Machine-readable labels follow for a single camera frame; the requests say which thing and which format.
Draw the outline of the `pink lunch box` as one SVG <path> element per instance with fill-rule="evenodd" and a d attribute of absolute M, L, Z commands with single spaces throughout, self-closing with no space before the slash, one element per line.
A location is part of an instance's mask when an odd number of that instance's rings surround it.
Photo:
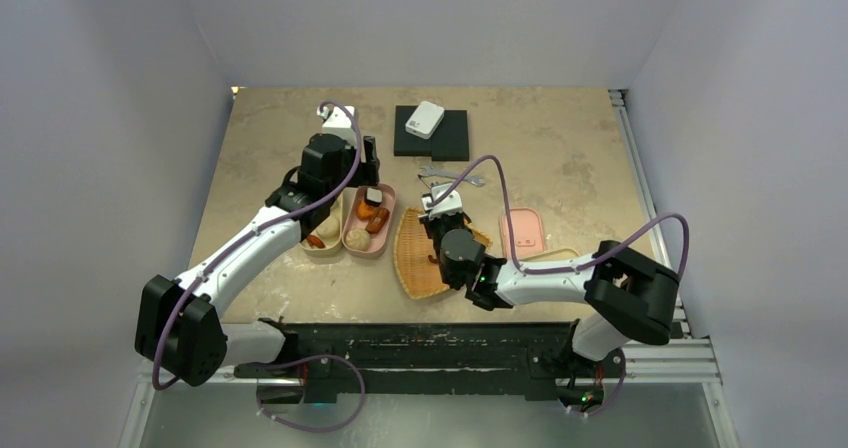
<path fill-rule="evenodd" d="M 391 222 L 395 215 L 396 211 L 396 193 L 395 190 L 386 184 L 378 184 L 376 188 L 380 189 L 383 192 L 383 203 L 379 207 L 385 207 L 390 210 L 390 218 L 388 222 L 385 224 L 383 229 L 376 235 L 372 236 L 372 241 L 370 245 L 370 249 L 368 252 L 358 252 L 348 249 L 345 246 L 344 238 L 345 234 L 354 228 L 364 228 L 368 222 L 361 221 L 356 217 L 355 210 L 360 200 L 363 199 L 366 188 L 369 186 L 361 186 L 356 189 L 353 198 L 351 200 L 350 208 L 348 210 L 348 214 L 345 218 L 344 228 L 342 230 L 342 244 L 345 249 L 354 257 L 366 258 L 366 259 L 375 259 L 380 257 L 385 251 L 388 245 L 389 233 L 391 231 Z"/>

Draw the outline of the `white black sushi piece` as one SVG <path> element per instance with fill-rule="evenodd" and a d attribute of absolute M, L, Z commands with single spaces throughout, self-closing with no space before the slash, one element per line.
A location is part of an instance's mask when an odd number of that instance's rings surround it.
<path fill-rule="evenodd" d="M 383 192 L 376 187 L 367 187 L 363 201 L 369 206 L 379 207 L 383 203 Z"/>

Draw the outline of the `beige lunch box lid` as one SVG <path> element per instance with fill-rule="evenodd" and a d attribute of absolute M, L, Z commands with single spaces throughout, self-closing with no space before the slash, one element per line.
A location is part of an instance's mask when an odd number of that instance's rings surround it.
<path fill-rule="evenodd" d="M 579 258 L 581 253 L 572 248 L 560 248 L 548 250 L 542 253 L 529 255 L 522 258 L 522 261 L 527 262 L 560 262 L 573 258 Z"/>

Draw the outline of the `pink lunch box lid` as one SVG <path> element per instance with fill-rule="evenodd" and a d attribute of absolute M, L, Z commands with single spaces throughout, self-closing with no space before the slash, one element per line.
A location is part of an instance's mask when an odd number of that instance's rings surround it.
<path fill-rule="evenodd" d="M 525 259 L 546 251 L 545 232 L 540 214 L 526 207 L 511 208 L 512 232 L 506 214 L 500 217 L 500 238 L 502 251 L 506 258 L 512 258 L 515 252 L 518 259 Z"/>

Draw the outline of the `orange fried chicken piece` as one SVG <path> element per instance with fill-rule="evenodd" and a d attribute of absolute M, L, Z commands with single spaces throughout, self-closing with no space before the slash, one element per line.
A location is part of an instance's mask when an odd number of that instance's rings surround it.
<path fill-rule="evenodd" d="M 368 222 L 373 218 L 378 208 L 378 205 L 369 204 L 365 199 L 362 199 L 356 207 L 355 214 L 359 220 Z"/>

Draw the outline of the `dark red sausage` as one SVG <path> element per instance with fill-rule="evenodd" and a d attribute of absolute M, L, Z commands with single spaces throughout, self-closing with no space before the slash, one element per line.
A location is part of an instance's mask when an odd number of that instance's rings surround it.
<path fill-rule="evenodd" d="M 377 207 L 365 226 L 365 231 L 371 236 L 376 236 L 385 226 L 390 218 L 390 210 L 385 207 Z"/>

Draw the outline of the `aluminium rail right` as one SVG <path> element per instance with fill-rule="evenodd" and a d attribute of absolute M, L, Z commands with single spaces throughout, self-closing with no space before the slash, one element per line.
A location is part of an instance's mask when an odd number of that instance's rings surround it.
<path fill-rule="evenodd" d="M 626 151 L 630 159 L 630 165 L 637 185 L 643 214 L 647 221 L 653 220 L 657 217 L 657 211 L 625 106 L 625 91 L 610 89 L 608 94 L 613 111 L 617 118 L 622 138 L 626 145 Z M 657 224 L 651 228 L 646 234 L 646 237 L 650 240 L 655 260 L 668 268 L 672 268 L 672 262 L 669 257 L 660 225 Z"/>

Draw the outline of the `beige steamed bun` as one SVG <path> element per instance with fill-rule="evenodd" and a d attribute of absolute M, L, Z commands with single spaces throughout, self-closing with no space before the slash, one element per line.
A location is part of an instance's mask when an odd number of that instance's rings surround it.
<path fill-rule="evenodd" d="M 354 228 L 345 234 L 345 246 L 353 251 L 368 252 L 372 235 L 364 228 Z"/>
<path fill-rule="evenodd" d="M 314 235 L 322 241 L 332 241 L 338 238 L 339 232 L 339 221 L 336 218 L 328 217 L 314 230 Z"/>

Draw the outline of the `silver wrench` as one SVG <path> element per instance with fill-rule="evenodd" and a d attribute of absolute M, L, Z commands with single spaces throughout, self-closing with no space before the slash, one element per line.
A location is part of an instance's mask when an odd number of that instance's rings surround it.
<path fill-rule="evenodd" d="M 446 171 L 434 168 L 429 165 L 422 165 L 419 168 L 418 176 L 424 178 L 444 178 L 450 180 L 461 180 L 475 187 L 483 187 L 486 185 L 485 179 L 480 175 L 462 175 L 461 173 Z"/>

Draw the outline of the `small red food piece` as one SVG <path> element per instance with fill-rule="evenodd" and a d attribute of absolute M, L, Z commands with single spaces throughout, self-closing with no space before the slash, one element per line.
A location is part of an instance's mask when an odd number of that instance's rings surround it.
<path fill-rule="evenodd" d="M 305 242 L 309 246 L 310 249 L 325 249 L 326 245 L 324 241 L 316 235 L 309 234 L 305 238 Z"/>

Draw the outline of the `beige lunch box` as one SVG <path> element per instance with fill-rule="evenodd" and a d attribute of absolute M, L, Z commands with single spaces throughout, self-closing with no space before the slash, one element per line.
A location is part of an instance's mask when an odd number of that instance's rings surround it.
<path fill-rule="evenodd" d="M 300 242 L 302 250 L 308 256 L 311 257 L 329 257 L 337 253 L 342 248 L 341 229 L 344 225 L 344 214 L 344 198 L 342 196 L 339 196 L 332 204 L 328 215 L 328 217 L 336 218 L 340 223 L 340 232 L 338 238 L 332 241 L 324 241 L 326 245 L 325 249 L 310 249 L 304 239 Z"/>

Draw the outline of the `black foam block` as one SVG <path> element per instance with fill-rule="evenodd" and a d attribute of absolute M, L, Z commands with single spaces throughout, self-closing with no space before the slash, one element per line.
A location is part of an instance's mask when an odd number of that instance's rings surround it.
<path fill-rule="evenodd" d="M 466 110 L 446 110 L 440 124 L 429 140 L 406 131 L 415 106 L 396 105 L 393 154 L 396 157 L 429 157 L 437 162 L 470 160 L 470 137 Z"/>

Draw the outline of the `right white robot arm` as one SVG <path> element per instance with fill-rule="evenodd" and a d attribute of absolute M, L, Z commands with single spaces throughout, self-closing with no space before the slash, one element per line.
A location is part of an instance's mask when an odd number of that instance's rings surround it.
<path fill-rule="evenodd" d="M 662 346 L 671 327 L 683 272 L 632 249 L 633 242 L 669 219 L 662 214 L 622 242 L 605 240 L 587 255 L 530 262 L 487 254 L 464 213 L 418 217 L 434 248 L 441 280 L 473 305 L 512 309 L 541 302 L 585 303 L 593 314 L 573 327 L 561 349 L 564 367 L 584 375 L 629 341 Z"/>

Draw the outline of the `white small box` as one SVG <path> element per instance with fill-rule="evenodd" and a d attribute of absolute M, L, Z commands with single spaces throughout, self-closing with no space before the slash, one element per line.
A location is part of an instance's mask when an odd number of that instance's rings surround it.
<path fill-rule="evenodd" d="M 405 131 L 419 139 L 430 140 L 444 118 L 445 108 L 431 101 L 421 101 L 404 123 Z"/>

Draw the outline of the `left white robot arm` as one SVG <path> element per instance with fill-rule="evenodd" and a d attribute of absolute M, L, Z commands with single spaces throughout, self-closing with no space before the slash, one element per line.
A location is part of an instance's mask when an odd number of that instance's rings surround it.
<path fill-rule="evenodd" d="M 292 373 L 298 350 L 281 330 L 267 322 L 227 326 L 221 317 L 271 262 L 329 217 L 344 189 L 376 186 L 379 167 L 372 136 L 356 146 L 333 134 L 313 135 L 299 165 L 224 246 L 173 279 L 156 275 L 144 285 L 135 351 L 190 386 L 221 367 L 248 363 L 275 377 Z"/>

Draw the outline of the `black table front frame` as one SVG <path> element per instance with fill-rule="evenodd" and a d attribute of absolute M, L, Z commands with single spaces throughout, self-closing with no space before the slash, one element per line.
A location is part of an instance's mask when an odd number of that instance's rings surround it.
<path fill-rule="evenodd" d="M 617 382 L 624 356 L 599 362 L 569 353 L 569 322 L 274 323 L 282 352 L 245 363 L 238 378 L 264 383 L 292 378 L 308 403 L 338 395 L 513 395 L 527 401 L 597 405 L 601 383 Z"/>

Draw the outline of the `woven bamboo basket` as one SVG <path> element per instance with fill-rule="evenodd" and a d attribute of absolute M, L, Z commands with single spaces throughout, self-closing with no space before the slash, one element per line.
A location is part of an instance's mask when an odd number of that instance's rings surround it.
<path fill-rule="evenodd" d="M 393 246 L 393 262 L 399 282 L 411 299 L 425 299 L 450 290 L 442 282 L 432 241 L 418 216 L 423 211 L 406 208 L 400 218 Z"/>

